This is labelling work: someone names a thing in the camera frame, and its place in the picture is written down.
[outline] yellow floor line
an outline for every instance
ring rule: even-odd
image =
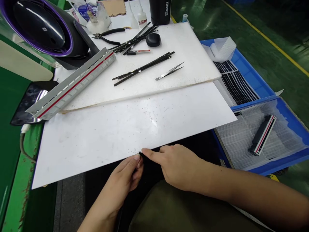
[[[273,45],[282,55],[284,55],[289,61],[292,62],[300,71],[306,74],[309,77],[309,72],[307,72],[302,66],[300,66],[295,60],[293,60],[288,54],[286,54],[281,48],[278,47],[271,39],[269,39],[266,35],[264,35],[259,29],[257,29],[254,25],[252,25],[244,16],[242,16],[237,10],[235,10],[231,5],[229,5],[226,1],[221,0],[225,5],[227,5],[232,11],[234,11],[240,18],[242,18],[249,26],[251,26],[254,30],[256,30],[261,36],[264,37],[271,45]]]
[[[274,174],[270,174],[269,177],[270,177],[272,180],[275,180],[275,181],[277,181],[277,182],[280,182],[280,181],[278,180],[278,178],[277,178]]]
[[[172,14],[171,14],[171,19],[172,19],[173,23],[176,23],[176,20],[174,19],[174,17],[172,16]]]

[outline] person's left hand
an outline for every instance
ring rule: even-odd
[[[103,218],[117,215],[128,193],[138,186],[143,169],[139,154],[126,158],[115,168],[94,203],[103,212]]]

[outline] smartphone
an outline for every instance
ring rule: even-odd
[[[19,103],[10,124],[12,126],[22,126],[24,124],[45,122],[45,120],[33,118],[32,114],[26,113],[25,111],[44,97],[56,85],[58,85],[58,82],[56,81],[31,82]]]

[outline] blue bin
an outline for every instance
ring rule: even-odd
[[[206,46],[210,46],[214,43],[214,40],[202,40],[201,44]],[[255,71],[255,69],[251,66],[251,64],[245,59],[245,57],[238,51],[235,50],[234,55],[231,61],[235,64],[235,66],[239,69],[245,80],[249,85],[255,90],[255,92],[260,96],[261,99],[255,100],[252,102],[248,102],[245,104],[237,105],[231,107],[232,111],[239,111],[241,109],[248,108],[253,105],[261,104],[268,101],[277,100],[277,108],[280,113],[286,118],[288,121],[288,127],[293,130],[298,136],[300,136],[305,145],[309,146],[309,132],[308,129],[304,127],[304,125],[299,121],[299,119],[295,116],[295,114],[290,110],[289,106],[285,103],[285,101],[276,96],[275,92],[269,87],[269,85],[263,80],[263,78]],[[219,141],[214,130],[212,130],[214,137],[219,146],[220,154],[218,155],[221,160],[224,161],[225,165],[230,168],[231,164],[229,163],[228,158],[224,152],[223,147]],[[271,161],[268,164],[262,165],[258,168],[254,168],[250,170],[250,172],[254,172],[263,176],[279,171],[288,166],[297,164],[304,160],[309,159],[309,148],[306,148],[298,153],[290,155],[288,157],[284,157],[280,160]]]

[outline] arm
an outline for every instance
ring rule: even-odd
[[[143,169],[139,154],[123,160],[110,175],[77,232],[112,232],[118,211],[128,193],[138,186]]]
[[[161,165],[166,182],[176,188],[231,203],[271,228],[309,226],[308,198],[279,182],[211,164],[179,144],[163,146],[160,152],[142,152]]]

